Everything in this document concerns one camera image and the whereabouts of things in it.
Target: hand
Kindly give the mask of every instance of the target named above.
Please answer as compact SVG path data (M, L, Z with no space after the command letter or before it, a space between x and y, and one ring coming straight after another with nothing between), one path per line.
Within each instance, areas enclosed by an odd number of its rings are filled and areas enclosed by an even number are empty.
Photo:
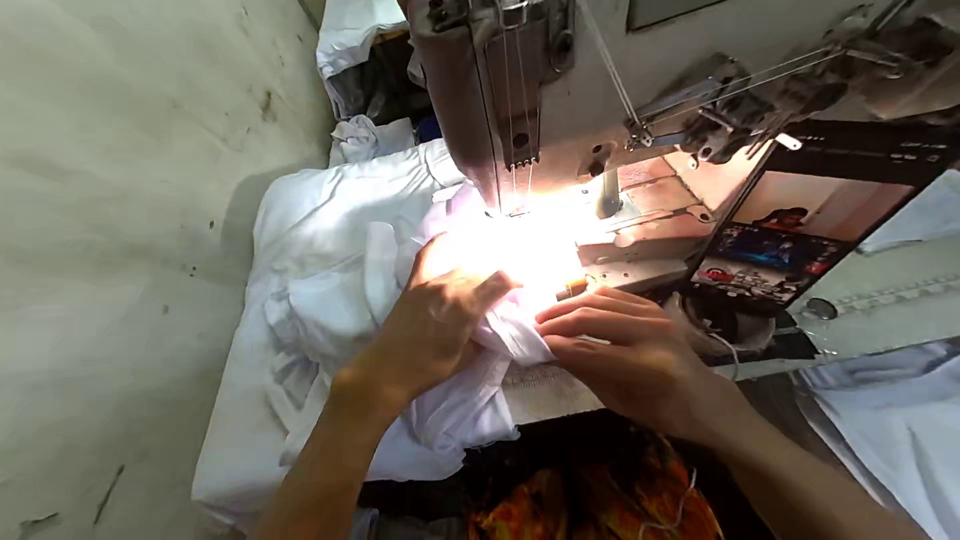
M710 371L649 300L601 288L552 306L537 322L565 370L608 408L652 430L712 446L728 422L753 414L736 385Z
M410 280L380 334L334 381L335 389L345 384L362 388L395 416L475 356L479 346L470 336L487 311L518 286L503 272L483 278L453 270L432 277L429 258L438 238L417 254Z

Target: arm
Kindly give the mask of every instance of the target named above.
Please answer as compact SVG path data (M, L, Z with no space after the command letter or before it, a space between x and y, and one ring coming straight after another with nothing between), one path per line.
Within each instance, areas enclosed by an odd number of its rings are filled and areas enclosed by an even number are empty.
M453 271L428 275L427 244L379 335L334 378L324 411L252 536L347 538L380 438L415 397L472 360L470 336L516 285Z
M700 361L656 304L601 289L537 319L560 365L604 405L712 449L778 538L923 538L760 418L733 382Z

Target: patterned fabric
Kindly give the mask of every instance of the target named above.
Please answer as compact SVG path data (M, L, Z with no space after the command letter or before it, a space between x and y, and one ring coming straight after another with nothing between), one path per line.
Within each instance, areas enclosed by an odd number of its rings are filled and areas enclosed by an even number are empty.
M471 540L716 540L710 506L666 440L633 464L542 469L491 511L468 515Z

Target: smartphone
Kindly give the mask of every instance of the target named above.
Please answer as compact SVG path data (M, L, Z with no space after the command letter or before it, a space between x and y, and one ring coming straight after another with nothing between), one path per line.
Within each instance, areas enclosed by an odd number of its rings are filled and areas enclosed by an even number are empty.
M948 128L807 120L788 133L803 147L769 150L684 293L774 316L960 159Z

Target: industrial sewing machine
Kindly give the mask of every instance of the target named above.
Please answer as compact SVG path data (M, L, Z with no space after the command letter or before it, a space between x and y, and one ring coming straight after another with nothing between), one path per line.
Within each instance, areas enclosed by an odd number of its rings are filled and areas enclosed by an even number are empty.
M952 121L936 111L960 103L960 10L862 2L412 0L407 15L488 206L551 208L592 280L643 292L690 276L767 149L803 144L796 122Z

